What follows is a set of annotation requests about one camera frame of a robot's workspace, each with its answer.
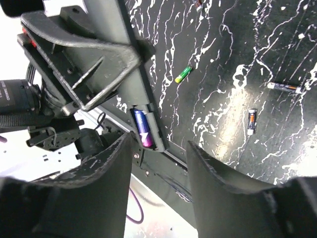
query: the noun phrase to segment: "bolt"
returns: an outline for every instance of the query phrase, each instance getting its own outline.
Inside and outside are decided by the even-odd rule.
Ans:
[[[68,73],[68,74],[72,74],[73,72],[74,72],[74,69],[73,69],[73,68],[68,68],[68,69],[67,69],[67,73]]]
[[[93,97],[94,97],[93,94],[88,94],[86,98],[87,98],[88,100],[91,100]]]

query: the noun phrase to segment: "black and white marbled surface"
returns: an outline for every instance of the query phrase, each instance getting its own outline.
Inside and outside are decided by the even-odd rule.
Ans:
[[[274,184],[317,175],[317,1],[128,0],[168,139],[194,140],[251,177]],[[180,84],[174,78],[188,65]],[[267,89],[300,85],[301,95]],[[119,97],[114,102],[126,110]],[[247,136],[248,109],[258,109]]]

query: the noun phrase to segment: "label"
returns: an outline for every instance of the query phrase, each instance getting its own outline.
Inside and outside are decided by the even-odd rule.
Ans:
[[[14,106],[15,101],[13,93],[10,88],[7,87],[5,81],[0,81],[0,106]]]

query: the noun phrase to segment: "green battery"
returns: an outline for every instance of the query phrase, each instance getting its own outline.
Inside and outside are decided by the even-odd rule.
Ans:
[[[179,74],[179,76],[175,79],[175,82],[176,82],[176,83],[180,83],[181,81],[183,81],[184,78],[190,73],[190,71],[192,70],[192,68],[193,68],[193,67],[191,67],[191,66],[187,66],[187,67],[183,70],[183,72],[181,72],[181,73]]]

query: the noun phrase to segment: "aa battery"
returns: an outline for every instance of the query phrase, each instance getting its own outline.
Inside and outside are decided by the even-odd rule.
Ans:
[[[134,110],[134,116],[137,123],[139,135],[142,145],[144,147],[151,147],[154,145],[150,127],[145,114],[142,111]]]
[[[267,87],[269,89],[277,89],[280,91],[285,91],[285,92],[291,92],[291,93],[302,93],[302,88],[301,87],[296,87],[296,86],[291,86],[291,85],[286,85],[286,84],[281,84],[281,83],[268,83]]]
[[[179,76],[175,79],[176,83],[180,83],[181,81],[184,80],[184,78],[190,73],[193,67],[187,66],[180,74]]]
[[[257,110],[249,109],[248,135],[253,135],[256,131],[256,113]]]
[[[4,138],[3,136],[0,136],[0,142],[1,143],[7,143],[8,140],[6,138]]]
[[[197,12],[201,12],[203,10],[203,5],[200,0],[192,0],[192,3],[194,4]]]

